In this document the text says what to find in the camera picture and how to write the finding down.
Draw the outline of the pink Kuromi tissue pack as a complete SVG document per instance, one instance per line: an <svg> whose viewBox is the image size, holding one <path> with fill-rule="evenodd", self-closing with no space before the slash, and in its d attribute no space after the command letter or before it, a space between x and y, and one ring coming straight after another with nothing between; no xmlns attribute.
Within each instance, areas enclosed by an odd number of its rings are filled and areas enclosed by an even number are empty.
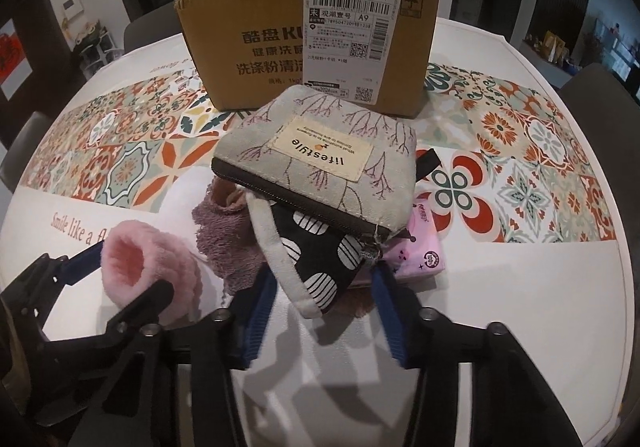
<svg viewBox="0 0 640 447"><path fill-rule="evenodd" d="M406 227L408 236L390 240L383 261L398 281L434 276L446 268L433 214L424 200L413 203Z"/></svg>

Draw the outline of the black white patterned pouch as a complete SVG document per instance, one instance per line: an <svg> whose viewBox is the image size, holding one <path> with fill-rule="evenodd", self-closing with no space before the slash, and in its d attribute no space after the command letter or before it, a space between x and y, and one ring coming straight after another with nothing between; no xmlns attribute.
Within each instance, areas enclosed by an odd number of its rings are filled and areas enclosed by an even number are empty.
<svg viewBox="0 0 640 447"><path fill-rule="evenodd" d="M372 311L370 289L356 283L372 265L358 239L251 191L246 202L259 248L299 315L361 318Z"/></svg>

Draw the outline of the mauve pink towel cloth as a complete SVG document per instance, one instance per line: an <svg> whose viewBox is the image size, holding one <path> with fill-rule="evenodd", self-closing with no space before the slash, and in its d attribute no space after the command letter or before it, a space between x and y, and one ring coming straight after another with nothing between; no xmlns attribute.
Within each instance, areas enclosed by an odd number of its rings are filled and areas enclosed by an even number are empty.
<svg viewBox="0 0 640 447"><path fill-rule="evenodd" d="M215 177L192 218L198 226L196 247L224 282L224 291L234 295L250 289L266 259L255 237L245 190Z"/></svg>

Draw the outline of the white cloth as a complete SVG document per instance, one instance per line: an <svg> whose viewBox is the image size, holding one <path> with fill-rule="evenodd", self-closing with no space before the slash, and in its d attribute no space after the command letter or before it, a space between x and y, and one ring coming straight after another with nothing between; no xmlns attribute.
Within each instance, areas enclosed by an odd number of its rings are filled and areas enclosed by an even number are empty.
<svg viewBox="0 0 640 447"><path fill-rule="evenodd" d="M213 179L214 174L208 167L189 168L168 189L154 224L159 230L179 237L200 261L204 261L205 256L196 245L200 226L195 224L192 212L204 200Z"/></svg>

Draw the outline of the grey floral lifestyle pouch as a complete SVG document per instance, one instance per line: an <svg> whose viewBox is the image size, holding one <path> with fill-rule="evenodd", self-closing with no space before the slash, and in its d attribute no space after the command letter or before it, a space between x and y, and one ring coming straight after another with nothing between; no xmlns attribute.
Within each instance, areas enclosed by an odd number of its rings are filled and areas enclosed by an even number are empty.
<svg viewBox="0 0 640 447"><path fill-rule="evenodd" d="M212 170L367 242L407 237L416 183L435 158L414 128L306 86L285 89L224 135Z"/></svg>

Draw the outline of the grey dining chair far left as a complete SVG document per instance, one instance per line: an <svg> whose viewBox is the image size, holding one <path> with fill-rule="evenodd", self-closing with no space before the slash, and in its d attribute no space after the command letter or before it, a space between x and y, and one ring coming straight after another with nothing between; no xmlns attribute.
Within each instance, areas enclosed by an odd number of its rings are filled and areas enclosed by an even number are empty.
<svg viewBox="0 0 640 447"><path fill-rule="evenodd" d="M0 177L2 184L11 192L18 186L29 160L32 159L51 124L52 120L47 115L35 111L6 152L1 162Z"/></svg>

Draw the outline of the grey dining chair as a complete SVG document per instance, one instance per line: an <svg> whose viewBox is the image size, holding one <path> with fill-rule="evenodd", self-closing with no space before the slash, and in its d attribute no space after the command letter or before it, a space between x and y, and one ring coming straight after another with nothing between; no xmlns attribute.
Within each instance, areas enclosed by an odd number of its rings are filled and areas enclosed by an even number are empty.
<svg viewBox="0 0 640 447"><path fill-rule="evenodd" d="M124 53L158 42L182 32L173 3L144 14L129 23L124 32Z"/></svg>
<svg viewBox="0 0 640 447"><path fill-rule="evenodd" d="M1 162L0 177L2 184L11 192L18 186L29 160L32 159L51 124L52 120L47 115L35 111L6 152Z"/></svg>
<svg viewBox="0 0 640 447"><path fill-rule="evenodd" d="M602 64L591 63L559 95L597 155L610 185L639 188L639 106Z"/></svg>

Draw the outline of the patterned tile tablecloth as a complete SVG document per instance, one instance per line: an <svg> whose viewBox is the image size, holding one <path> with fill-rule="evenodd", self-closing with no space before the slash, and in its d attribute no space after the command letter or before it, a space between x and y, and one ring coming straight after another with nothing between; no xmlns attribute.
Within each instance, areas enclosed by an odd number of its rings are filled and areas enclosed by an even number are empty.
<svg viewBox="0 0 640 447"><path fill-rule="evenodd" d="M620 211L560 96L504 38L442 19L416 118L295 89L256 112L213 104L175 35L131 51L70 100L30 160L1 229L1 279L42 253L74 254L135 219L195 241L228 136L244 167L341 208L384 217L399 163L434 151L414 188L434 218L438 273L414 285L458 323L499 320L524 346L587 446L620 425L634 282Z"/></svg>

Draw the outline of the red paper door decoration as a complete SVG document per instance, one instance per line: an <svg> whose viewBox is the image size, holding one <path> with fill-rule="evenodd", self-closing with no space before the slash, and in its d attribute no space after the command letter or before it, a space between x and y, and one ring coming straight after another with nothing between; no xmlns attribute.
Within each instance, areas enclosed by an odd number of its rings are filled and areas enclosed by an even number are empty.
<svg viewBox="0 0 640 447"><path fill-rule="evenodd" d="M9 20L0 29L0 86L4 97L10 100L30 74L32 67L14 22Z"/></svg>

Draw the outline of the small white shelf cart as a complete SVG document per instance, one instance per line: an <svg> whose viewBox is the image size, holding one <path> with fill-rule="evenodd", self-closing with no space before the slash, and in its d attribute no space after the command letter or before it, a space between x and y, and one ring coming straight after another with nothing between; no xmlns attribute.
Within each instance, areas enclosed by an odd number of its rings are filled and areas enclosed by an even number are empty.
<svg viewBox="0 0 640 447"><path fill-rule="evenodd" d="M111 33L98 21L88 24L78 35L73 54L85 79L89 80L99 69L119 59L124 51L116 46Z"/></svg>

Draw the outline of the brown cardboard box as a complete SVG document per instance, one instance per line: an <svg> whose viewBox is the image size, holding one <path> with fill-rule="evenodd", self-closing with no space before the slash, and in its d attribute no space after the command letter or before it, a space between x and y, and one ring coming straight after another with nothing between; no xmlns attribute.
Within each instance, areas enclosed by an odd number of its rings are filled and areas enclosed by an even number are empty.
<svg viewBox="0 0 640 447"><path fill-rule="evenodd" d="M414 118L439 0L176 0L209 99L262 107L305 85L376 112Z"/></svg>

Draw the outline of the grey dining chair right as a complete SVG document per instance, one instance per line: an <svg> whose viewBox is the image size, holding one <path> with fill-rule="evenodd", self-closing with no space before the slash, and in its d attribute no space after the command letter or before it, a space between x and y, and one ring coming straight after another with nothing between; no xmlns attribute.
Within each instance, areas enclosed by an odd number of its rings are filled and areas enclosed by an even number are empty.
<svg viewBox="0 0 640 447"><path fill-rule="evenodd" d="M602 64L591 63L559 95L597 155L610 185L639 188L639 106Z"/></svg>

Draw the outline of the white sideboard with items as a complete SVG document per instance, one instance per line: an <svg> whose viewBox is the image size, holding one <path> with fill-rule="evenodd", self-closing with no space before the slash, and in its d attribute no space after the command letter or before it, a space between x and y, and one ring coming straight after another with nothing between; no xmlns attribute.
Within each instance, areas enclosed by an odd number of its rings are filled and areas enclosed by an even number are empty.
<svg viewBox="0 0 640 447"><path fill-rule="evenodd" d="M591 63L597 63L639 102L639 40L628 42L617 31L619 27L616 24L610 28L601 19L594 18L590 29L579 35L574 50L560 47L560 41L548 32L542 40L527 35L520 51L556 90Z"/></svg>

